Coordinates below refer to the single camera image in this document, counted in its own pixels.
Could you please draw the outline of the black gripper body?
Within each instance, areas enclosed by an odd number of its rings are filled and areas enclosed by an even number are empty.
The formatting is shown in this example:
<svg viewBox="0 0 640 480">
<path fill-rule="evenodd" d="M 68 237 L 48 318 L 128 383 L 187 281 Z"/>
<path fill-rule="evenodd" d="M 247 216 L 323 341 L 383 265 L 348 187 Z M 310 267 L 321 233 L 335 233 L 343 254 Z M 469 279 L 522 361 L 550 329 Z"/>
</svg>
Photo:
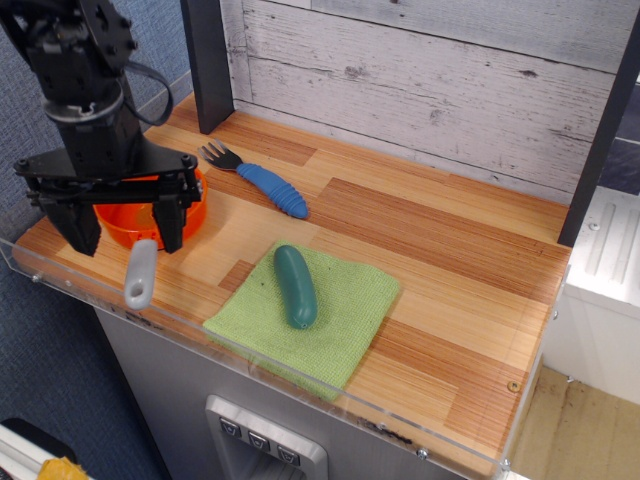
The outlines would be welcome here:
<svg viewBox="0 0 640 480">
<path fill-rule="evenodd" d="M 124 95 L 86 105 L 46 100 L 43 107 L 63 146 L 14 164 L 39 205 L 47 198 L 60 203 L 155 203 L 180 212 L 202 199 L 197 160 L 149 141 Z"/>
</svg>

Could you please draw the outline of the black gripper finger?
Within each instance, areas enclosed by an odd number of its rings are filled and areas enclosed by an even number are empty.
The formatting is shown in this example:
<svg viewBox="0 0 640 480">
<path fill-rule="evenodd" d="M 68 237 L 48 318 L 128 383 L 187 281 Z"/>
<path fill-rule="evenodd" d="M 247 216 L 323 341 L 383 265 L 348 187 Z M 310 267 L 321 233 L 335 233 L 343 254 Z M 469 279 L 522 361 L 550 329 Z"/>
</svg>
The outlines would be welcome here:
<svg viewBox="0 0 640 480">
<path fill-rule="evenodd" d="M 101 227 L 91 205 L 42 201 L 50 222 L 77 252 L 94 256 L 99 245 Z"/>
<path fill-rule="evenodd" d="M 179 201 L 160 200 L 152 203 L 155 219 L 163 248 L 167 253 L 175 253 L 183 246 L 183 229 L 186 224 L 186 210 Z"/>
</svg>

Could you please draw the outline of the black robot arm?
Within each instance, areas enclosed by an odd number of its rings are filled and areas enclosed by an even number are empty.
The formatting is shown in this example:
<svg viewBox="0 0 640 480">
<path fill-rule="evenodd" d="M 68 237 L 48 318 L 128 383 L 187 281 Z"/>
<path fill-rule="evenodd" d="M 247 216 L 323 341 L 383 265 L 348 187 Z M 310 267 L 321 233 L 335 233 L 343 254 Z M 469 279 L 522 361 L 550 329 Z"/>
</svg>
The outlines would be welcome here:
<svg viewBox="0 0 640 480">
<path fill-rule="evenodd" d="M 128 72 L 161 81 L 133 62 L 131 22 L 109 1 L 4 1 L 1 25 L 37 77 L 60 149 L 21 159 L 27 196 L 78 252 L 92 256 L 103 204 L 142 204 L 164 249 L 183 246 L 187 211 L 202 199 L 194 156 L 161 147 L 142 130 Z"/>
</svg>

